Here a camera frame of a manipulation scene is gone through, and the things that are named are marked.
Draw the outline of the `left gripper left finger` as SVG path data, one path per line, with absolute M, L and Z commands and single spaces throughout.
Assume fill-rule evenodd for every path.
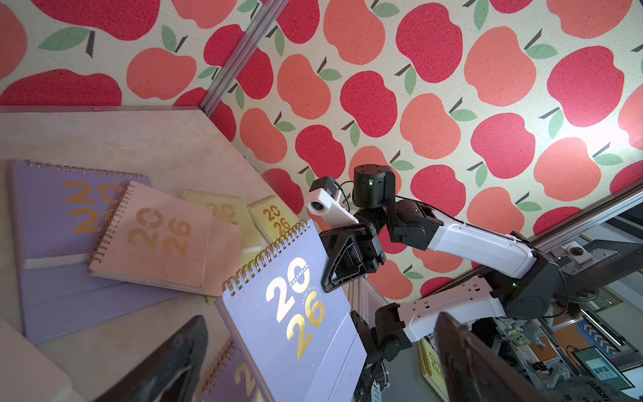
M 198 315 L 179 328 L 99 401 L 190 401 L 208 347 L 204 317 Z

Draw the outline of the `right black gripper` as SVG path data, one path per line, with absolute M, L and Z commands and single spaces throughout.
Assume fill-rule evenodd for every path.
M 375 273 L 386 262 L 378 231 L 370 222 L 325 230 L 320 238 L 328 254 L 321 280 L 326 293 Z

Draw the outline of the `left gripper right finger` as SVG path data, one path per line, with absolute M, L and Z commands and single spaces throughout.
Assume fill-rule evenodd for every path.
M 538 402 L 547 398 L 449 313 L 440 313 L 435 341 L 451 401 Z

